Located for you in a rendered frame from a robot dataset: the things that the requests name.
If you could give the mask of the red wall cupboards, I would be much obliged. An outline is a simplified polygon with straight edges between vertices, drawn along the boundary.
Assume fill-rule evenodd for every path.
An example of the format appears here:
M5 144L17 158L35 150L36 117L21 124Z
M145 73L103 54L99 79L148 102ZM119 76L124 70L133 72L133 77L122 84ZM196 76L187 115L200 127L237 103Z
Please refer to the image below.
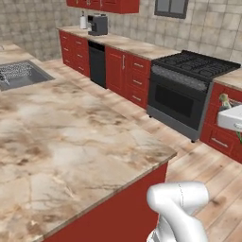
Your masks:
M140 0L66 0L68 7L101 10L111 13L138 13Z

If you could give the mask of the green mottled object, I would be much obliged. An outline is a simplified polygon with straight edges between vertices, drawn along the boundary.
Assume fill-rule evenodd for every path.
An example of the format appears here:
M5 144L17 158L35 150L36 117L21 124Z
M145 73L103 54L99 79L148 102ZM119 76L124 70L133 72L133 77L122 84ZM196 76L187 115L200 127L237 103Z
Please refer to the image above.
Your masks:
M232 107L232 105L230 104L229 97L228 97L227 94L221 94L219 96L219 100L221 101L223 108L230 109Z

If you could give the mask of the red door and drawer cupboards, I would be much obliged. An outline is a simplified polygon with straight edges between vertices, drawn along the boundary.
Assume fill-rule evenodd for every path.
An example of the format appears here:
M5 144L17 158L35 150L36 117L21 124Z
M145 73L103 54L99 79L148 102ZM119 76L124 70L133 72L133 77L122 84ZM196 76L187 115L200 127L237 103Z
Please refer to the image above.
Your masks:
M145 109L151 61L106 47L106 86L111 91Z

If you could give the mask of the white paper towel roll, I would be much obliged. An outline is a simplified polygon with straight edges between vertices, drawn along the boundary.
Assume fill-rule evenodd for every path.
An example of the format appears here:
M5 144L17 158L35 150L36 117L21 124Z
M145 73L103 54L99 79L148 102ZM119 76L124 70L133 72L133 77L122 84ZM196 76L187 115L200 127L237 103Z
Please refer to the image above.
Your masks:
M85 17L84 11L82 11L81 16L79 18L79 27L80 29L87 29L87 19Z

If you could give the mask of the grey sink basin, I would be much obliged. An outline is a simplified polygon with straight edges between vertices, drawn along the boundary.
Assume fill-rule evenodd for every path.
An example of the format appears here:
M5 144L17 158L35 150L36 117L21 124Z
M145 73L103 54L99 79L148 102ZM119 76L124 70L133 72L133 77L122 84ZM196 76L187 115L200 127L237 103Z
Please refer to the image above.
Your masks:
M53 79L52 76L30 60L0 64L0 71L8 79L10 84L8 86L6 83L0 82L1 92Z

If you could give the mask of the grey framed window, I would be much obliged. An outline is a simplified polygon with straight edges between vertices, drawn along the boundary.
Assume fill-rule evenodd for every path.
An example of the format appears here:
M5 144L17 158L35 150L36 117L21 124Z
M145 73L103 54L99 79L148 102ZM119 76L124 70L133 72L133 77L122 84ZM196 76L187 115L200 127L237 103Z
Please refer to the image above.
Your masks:
M154 14L185 19L189 0L155 0Z

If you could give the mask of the red cupboards beside cooker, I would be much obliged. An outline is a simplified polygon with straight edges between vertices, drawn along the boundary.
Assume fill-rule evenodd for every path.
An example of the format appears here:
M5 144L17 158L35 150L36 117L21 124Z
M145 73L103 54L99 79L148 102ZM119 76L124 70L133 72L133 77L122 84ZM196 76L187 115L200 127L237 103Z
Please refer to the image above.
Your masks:
M217 125L216 117L221 107L219 96L227 94L230 99L242 102L242 91L214 83L205 115L200 141L242 164L242 143L235 131Z

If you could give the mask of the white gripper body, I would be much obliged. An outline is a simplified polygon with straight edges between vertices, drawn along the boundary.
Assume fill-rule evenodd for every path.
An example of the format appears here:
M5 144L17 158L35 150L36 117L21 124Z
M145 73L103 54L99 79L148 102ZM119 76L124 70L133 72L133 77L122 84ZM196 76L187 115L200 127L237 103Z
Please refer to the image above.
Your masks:
M219 111L217 124L223 129L242 132L242 105Z

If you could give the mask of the red drawer cupboard run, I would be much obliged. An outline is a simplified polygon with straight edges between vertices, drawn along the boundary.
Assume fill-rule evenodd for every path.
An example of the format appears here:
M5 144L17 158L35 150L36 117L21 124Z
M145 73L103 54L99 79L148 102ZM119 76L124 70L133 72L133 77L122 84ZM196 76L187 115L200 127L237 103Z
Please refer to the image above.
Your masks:
M63 63L89 77L88 41L63 30L59 31L59 35Z

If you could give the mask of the red island cabinet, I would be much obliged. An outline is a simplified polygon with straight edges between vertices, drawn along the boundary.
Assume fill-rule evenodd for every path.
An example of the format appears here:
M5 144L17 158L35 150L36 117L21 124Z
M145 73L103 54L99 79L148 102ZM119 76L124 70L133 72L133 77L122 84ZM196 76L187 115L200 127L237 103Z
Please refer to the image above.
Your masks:
M158 219L147 205L147 190L164 182L166 170L160 165L44 242L147 242Z

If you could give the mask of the silver tap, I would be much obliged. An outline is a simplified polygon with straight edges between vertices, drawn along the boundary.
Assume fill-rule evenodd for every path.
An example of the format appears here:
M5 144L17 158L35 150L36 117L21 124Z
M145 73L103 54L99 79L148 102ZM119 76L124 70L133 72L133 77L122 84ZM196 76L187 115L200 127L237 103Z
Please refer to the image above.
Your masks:
M1 71L0 71L0 82L6 83L8 86L10 85L8 79L4 76L4 74Z

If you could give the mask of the black cooker with hob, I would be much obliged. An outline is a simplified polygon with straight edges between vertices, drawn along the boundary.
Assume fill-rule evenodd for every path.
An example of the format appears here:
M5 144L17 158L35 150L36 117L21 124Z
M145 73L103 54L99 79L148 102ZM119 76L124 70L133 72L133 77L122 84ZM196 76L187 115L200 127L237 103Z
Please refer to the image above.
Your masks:
M188 50L151 61L147 114L195 143L202 130L213 79L241 65Z

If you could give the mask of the grey coffee machine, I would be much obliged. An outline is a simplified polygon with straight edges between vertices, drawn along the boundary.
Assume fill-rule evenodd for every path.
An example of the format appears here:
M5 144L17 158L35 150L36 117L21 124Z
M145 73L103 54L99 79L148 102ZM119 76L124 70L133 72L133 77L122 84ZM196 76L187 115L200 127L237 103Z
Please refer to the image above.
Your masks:
M94 14L88 16L88 23L91 30L88 32L92 36L100 36L108 34L108 17L106 14Z

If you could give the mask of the black dishwasher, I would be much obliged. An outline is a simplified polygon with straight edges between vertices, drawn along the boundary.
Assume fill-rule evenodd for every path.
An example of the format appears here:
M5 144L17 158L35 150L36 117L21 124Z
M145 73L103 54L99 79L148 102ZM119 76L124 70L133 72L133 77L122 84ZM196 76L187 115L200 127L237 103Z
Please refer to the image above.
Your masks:
M106 87L105 46L100 43L88 41L90 79L99 86Z

